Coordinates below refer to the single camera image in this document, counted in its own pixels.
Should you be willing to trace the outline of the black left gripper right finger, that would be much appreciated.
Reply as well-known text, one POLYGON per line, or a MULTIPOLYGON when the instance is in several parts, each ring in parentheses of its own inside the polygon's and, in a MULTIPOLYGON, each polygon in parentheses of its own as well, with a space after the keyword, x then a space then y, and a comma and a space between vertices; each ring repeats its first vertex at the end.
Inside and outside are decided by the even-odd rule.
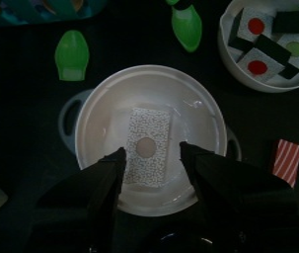
POLYGON ((299 253, 298 203, 289 183, 187 142, 179 147, 214 253, 299 253))

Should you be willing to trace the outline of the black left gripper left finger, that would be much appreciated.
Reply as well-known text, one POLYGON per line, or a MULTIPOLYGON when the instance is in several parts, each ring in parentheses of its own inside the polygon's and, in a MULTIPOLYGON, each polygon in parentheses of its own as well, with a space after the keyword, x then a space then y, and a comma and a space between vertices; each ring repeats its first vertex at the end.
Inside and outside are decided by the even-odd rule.
POLYGON ((111 253, 126 163, 119 148, 48 189, 24 253, 111 253))

